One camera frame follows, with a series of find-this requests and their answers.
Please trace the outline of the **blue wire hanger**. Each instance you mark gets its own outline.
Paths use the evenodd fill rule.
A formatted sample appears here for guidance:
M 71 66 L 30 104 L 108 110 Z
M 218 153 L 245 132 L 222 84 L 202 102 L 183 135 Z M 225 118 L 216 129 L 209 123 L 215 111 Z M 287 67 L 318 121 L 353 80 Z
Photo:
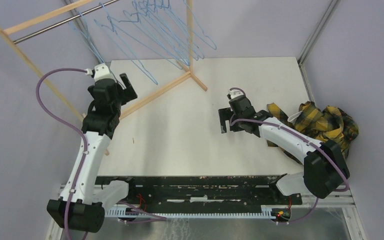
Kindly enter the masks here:
M 139 31 L 139 42 L 177 68 L 189 71 L 186 43 L 158 10 L 123 10 L 125 20 Z
M 96 58 L 96 61 L 99 64 L 106 64 L 103 57 L 100 55 L 100 52 L 98 48 L 96 47 L 92 36 L 89 32 L 87 21 L 83 14 L 81 14 L 79 11 L 74 10 L 74 13 L 72 14 L 74 17 L 78 16 L 78 18 L 73 20 L 73 23 L 69 23 L 69 26 L 80 35 L 82 41 L 87 46 L 90 52 L 94 55 Z
M 186 38 L 190 36 L 191 32 L 194 39 L 197 38 L 212 50 L 218 49 L 216 42 L 200 23 L 194 10 L 193 0 L 165 0 L 164 2 L 167 7 L 166 14 Z
M 127 59 L 136 66 L 137 69 L 139 69 L 149 80 L 158 86 L 159 83 L 157 79 L 149 70 L 146 69 L 143 62 L 138 58 L 127 41 L 120 36 L 118 30 L 121 30 L 121 28 L 113 22 L 113 18 L 105 4 L 103 2 L 99 2 L 98 6 L 104 10 L 108 24 L 104 24 L 94 18 L 93 20 L 95 24 L 105 32 L 105 34 L 115 44 L 116 48 L 120 50 L 127 57 Z
M 176 13 L 170 0 L 139 0 L 137 17 L 144 35 L 173 59 L 190 66 L 205 56 L 188 19 Z
M 205 58 L 198 43 L 216 49 L 214 41 L 206 35 L 193 11 L 193 1 L 181 0 L 185 15 L 177 13 L 170 0 L 144 0 L 140 9 L 151 28 L 149 37 L 173 59 L 190 67 L 194 61 Z
M 154 52 L 190 67 L 187 40 L 176 33 L 176 30 L 182 33 L 184 28 L 177 16 L 171 12 L 171 2 L 169 0 L 133 0 L 132 7 L 131 15 L 136 17 L 135 25 L 155 44 Z

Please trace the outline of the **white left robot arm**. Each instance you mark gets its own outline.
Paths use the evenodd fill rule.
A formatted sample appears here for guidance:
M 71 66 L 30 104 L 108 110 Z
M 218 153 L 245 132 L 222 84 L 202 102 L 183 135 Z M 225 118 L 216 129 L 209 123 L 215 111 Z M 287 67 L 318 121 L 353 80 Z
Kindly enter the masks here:
M 96 233 L 116 202 L 130 204 L 137 198 L 137 189 L 122 180 L 94 195 L 101 161 L 120 122 L 121 107 L 138 97 L 127 74 L 119 76 L 122 83 L 103 77 L 87 89 L 93 100 L 79 130 L 80 148 L 73 170 L 60 197 L 49 200 L 46 207 L 60 228 Z

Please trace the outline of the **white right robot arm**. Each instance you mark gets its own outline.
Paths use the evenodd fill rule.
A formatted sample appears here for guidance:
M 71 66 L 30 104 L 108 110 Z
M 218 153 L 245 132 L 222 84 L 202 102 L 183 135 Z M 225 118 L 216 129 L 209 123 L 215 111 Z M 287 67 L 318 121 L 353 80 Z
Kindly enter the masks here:
M 243 94 L 229 93 L 229 106 L 218 110 L 221 132 L 246 132 L 274 143 L 303 165 L 303 170 L 281 175 L 269 189 L 269 199 L 282 204 L 290 195 L 310 192 L 324 199 L 349 189 L 350 172 L 339 145 L 322 142 L 292 129 L 271 113 L 256 111 Z

